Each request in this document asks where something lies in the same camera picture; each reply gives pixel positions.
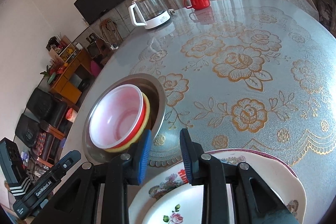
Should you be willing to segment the white plate red characters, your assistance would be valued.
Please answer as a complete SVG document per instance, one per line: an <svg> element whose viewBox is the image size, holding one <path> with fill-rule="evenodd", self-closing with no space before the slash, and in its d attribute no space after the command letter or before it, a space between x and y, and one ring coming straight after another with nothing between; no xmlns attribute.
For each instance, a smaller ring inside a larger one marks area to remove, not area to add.
<svg viewBox="0 0 336 224"><path fill-rule="evenodd" d="M303 223L306 211L306 193L300 180L277 160L249 152L213 153L221 161L236 165L247 162L280 197L299 223ZM185 168L179 162L147 182L136 194L129 207L129 222L143 223L148 210L164 195L187 181Z"/></svg>

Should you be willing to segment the white rose garden plate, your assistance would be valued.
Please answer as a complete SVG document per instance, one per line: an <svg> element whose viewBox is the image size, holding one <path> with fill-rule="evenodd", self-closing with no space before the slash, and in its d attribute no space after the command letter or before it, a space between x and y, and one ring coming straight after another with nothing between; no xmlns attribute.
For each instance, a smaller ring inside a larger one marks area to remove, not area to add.
<svg viewBox="0 0 336 224"><path fill-rule="evenodd" d="M159 199L143 223L201 223L203 186L184 184Z"/></svg>

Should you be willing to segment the red plastic bowl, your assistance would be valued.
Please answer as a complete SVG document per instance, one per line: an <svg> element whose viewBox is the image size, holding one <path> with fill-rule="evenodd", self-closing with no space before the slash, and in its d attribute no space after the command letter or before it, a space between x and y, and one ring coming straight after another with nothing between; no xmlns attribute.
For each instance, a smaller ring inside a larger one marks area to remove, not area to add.
<svg viewBox="0 0 336 224"><path fill-rule="evenodd" d="M130 141L145 118L141 90L132 84L109 91L94 108L88 125L92 143L100 149L120 148Z"/></svg>

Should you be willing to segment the yellow plastic bowl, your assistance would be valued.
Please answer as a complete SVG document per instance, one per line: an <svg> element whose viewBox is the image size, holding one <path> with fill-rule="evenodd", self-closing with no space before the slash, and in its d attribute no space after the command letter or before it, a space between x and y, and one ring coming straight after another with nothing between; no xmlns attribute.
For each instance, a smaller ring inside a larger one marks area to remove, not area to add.
<svg viewBox="0 0 336 224"><path fill-rule="evenodd" d="M138 141L139 137L141 136L142 132L144 131L144 129L146 128L150 120L150 102L145 93L142 93L142 96L143 96L144 114L142 114L143 120L141 124L135 127L137 129L137 132L132 134L131 137L127 137L125 144L118 145L117 147L113 147L113 148L107 148L105 149L105 151L109 153L121 152L129 148L131 144Z"/></svg>

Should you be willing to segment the stainless steel bowl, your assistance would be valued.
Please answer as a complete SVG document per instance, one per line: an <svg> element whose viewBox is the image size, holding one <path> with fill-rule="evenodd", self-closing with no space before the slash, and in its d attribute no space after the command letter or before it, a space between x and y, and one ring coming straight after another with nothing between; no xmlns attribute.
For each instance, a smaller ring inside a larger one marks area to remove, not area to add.
<svg viewBox="0 0 336 224"><path fill-rule="evenodd" d="M107 151L104 151L103 149L96 147L90 140L89 122L91 120L91 116L95 108L97 107L98 103L102 100L102 98L105 95L108 94L109 91L112 91L114 88L124 84L133 84L137 86L149 99L150 122L147 124L146 128L151 130L152 139L155 139L163 123L163 118L165 116L166 96L165 91L157 78L145 73L137 73L134 75L126 76L118 80L117 82L113 83L94 102L93 106L89 111L89 114L87 115L84 124L83 137L82 137L84 155L86 159L92 162L94 165L109 162L112 159L112 157L115 156L115 154L109 153Z"/></svg>

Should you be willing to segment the white plate purple floral rim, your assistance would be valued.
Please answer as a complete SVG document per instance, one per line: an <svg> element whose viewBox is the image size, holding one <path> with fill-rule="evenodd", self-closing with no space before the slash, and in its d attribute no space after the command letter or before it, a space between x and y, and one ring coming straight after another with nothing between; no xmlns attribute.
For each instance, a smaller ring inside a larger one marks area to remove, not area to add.
<svg viewBox="0 0 336 224"><path fill-rule="evenodd" d="M298 178L298 176L296 175L296 173L294 172L294 170L287 163L285 163L281 159L278 159L277 157L272 156L272 155L270 155L268 153L265 153L265 152L256 151L256 150L252 150L252 149L244 149L244 148L226 148L226 149L207 151L207 153L213 154L213 153L228 152L228 151L230 151L230 152L233 152L233 151L249 152L249 153L254 153L256 155L260 155L260 156L266 157L268 159L277 160L278 162L280 162L281 164L283 164L285 167L287 167L287 169L292 173L293 176L295 176L296 178Z"/></svg>

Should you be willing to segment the white red trash bin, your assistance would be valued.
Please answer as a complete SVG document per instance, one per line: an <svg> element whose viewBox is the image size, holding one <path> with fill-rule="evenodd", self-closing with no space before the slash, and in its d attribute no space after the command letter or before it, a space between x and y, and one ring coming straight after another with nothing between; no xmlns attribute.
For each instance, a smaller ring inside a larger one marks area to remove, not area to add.
<svg viewBox="0 0 336 224"><path fill-rule="evenodd" d="M77 117L77 111L73 108L69 108L66 113L66 120L73 123Z"/></svg>

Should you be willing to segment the orange wooden cabinet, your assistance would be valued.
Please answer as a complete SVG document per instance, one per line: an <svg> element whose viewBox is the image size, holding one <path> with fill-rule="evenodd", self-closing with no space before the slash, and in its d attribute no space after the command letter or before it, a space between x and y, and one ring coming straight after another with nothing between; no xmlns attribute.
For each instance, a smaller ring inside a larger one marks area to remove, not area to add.
<svg viewBox="0 0 336 224"><path fill-rule="evenodd" d="M62 96L67 102L76 104L82 91L78 88L79 84L93 76L91 72L91 57L87 50L81 50L74 59L58 75L50 86L51 94Z"/></svg>

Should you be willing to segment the wooden chair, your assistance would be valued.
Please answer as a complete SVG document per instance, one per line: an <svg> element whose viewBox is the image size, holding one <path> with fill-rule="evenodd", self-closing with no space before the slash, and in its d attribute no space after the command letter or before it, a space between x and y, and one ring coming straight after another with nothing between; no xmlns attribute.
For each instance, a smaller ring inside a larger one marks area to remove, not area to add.
<svg viewBox="0 0 336 224"><path fill-rule="evenodd" d="M123 41L120 33L118 32L117 26L109 18L104 19L100 23L100 31L104 40L113 48L119 47Z"/></svg>

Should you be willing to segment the red mug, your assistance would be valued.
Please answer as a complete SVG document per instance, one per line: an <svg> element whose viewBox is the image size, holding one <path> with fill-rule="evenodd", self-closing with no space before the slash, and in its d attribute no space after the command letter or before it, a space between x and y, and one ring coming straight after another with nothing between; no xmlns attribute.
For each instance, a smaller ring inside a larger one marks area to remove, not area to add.
<svg viewBox="0 0 336 224"><path fill-rule="evenodd" d="M210 0L189 0L190 5L186 3L187 0L183 1L183 5L186 9L201 10L210 7Z"/></svg>

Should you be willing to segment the white glass electric kettle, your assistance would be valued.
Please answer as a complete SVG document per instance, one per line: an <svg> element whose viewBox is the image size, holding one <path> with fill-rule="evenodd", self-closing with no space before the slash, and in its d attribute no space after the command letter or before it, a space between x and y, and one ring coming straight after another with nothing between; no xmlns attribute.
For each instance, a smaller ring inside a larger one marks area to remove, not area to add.
<svg viewBox="0 0 336 224"><path fill-rule="evenodd" d="M146 30L157 28L171 18L161 0L133 0L128 11L131 24Z"/></svg>

